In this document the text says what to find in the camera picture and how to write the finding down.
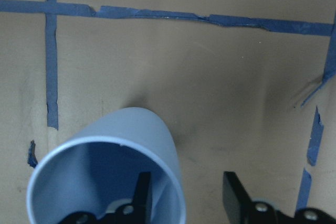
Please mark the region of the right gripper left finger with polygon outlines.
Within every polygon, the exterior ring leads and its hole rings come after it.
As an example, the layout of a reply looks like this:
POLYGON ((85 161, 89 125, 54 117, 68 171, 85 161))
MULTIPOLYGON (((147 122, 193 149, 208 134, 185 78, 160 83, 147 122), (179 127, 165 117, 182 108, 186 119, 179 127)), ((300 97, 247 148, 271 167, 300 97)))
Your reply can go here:
POLYGON ((151 223, 152 214, 152 175, 141 172, 136 183, 133 200, 132 223, 151 223))

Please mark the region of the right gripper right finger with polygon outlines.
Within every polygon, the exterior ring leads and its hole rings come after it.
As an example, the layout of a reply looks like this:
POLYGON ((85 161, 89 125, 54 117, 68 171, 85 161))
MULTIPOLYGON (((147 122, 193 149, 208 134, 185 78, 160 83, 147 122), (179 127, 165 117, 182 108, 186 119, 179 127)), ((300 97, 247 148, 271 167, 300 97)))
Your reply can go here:
POLYGON ((234 172, 223 174, 222 199, 230 223, 278 223, 273 206, 252 200, 234 172))

